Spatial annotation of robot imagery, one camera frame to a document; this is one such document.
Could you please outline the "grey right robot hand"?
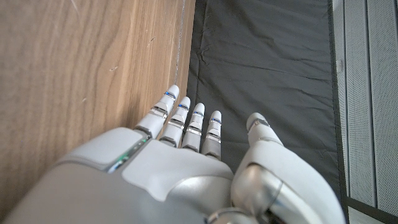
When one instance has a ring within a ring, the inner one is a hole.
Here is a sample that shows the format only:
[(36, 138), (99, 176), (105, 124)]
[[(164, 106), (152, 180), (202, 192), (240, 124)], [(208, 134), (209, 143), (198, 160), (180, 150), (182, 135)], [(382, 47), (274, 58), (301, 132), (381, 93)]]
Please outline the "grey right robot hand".
[(249, 149), (221, 160), (221, 113), (203, 127), (172, 85), (132, 128), (115, 128), (63, 156), (6, 223), (344, 223), (328, 182), (287, 149), (265, 117), (247, 120)]

